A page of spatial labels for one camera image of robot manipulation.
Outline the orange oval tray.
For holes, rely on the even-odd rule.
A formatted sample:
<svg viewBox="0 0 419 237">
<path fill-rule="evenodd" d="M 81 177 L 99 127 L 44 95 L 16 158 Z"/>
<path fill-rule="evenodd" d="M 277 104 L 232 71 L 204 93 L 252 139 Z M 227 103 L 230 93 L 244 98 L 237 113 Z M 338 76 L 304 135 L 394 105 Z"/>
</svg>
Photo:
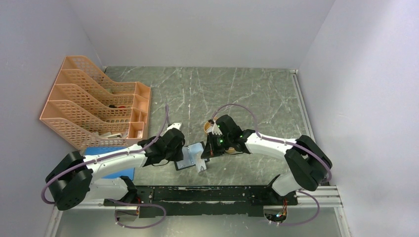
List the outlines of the orange oval tray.
<svg viewBox="0 0 419 237">
<path fill-rule="evenodd" d="M 209 132 L 211 132 L 211 131 L 212 131 L 212 127 L 213 127 L 213 124 L 212 124 L 211 122 L 207 121 L 207 122 L 204 124 L 204 132 L 205 132 L 206 134 L 208 134 Z M 229 149 L 228 149 L 228 150 L 226 150 L 225 152 L 226 152 L 227 154 L 232 155 L 232 154 L 234 154 L 236 151 L 235 151 L 233 148 L 229 148 Z"/>
</svg>

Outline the black leather card holder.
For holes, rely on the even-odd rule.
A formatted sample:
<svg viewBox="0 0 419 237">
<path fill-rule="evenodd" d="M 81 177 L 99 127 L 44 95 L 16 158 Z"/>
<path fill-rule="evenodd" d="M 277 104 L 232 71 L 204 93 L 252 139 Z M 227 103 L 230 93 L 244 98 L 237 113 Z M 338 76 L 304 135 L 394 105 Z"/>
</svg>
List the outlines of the black leather card holder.
<svg viewBox="0 0 419 237">
<path fill-rule="evenodd" d="M 196 168 L 195 161 L 194 161 L 195 154 L 198 152 L 203 152 L 204 147 L 205 145 L 202 141 L 183 147 L 182 148 L 183 160 L 176 161 L 174 163 L 175 169 L 179 171 L 179 170 L 183 170 L 190 167 Z"/>
</svg>

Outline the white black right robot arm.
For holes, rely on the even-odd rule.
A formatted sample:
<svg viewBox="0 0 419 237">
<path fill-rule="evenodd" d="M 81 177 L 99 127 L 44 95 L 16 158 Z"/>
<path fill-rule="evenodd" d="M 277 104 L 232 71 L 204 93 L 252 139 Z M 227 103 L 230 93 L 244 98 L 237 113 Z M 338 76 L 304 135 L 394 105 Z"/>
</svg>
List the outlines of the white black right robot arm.
<svg viewBox="0 0 419 237">
<path fill-rule="evenodd" d="M 286 195 L 300 189 L 311 192 L 317 190 L 330 176 L 333 166 L 307 135 L 297 139 L 266 136 L 253 129 L 242 130 L 229 115 L 223 115 L 212 121 L 201 158 L 221 156 L 230 148 L 239 153 L 285 159 L 289 172 L 279 174 L 268 184 L 266 196 L 271 204 L 279 204 Z"/>
</svg>

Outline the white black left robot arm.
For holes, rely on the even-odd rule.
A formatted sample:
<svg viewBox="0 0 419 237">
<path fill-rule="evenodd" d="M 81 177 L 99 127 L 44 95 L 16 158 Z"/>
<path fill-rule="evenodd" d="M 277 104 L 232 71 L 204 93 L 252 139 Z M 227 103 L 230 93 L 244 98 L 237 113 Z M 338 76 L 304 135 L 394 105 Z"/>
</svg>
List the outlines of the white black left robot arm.
<svg viewBox="0 0 419 237">
<path fill-rule="evenodd" d="M 184 134 L 171 128 L 162 136 L 143 140 L 128 148 L 95 156 L 82 156 L 80 152 L 68 153 L 47 175 L 46 187 L 42 190 L 42 200 L 49 190 L 54 204 L 59 210 L 69 210 L 84 200 L 114 199 L 124 205 L 136 201 L 137 191 L 133 182 L 120 176 L 107 176 L 129 168 L 141 168 L 158 164 L 162 160 L 183 159 Z"/>
</svg>

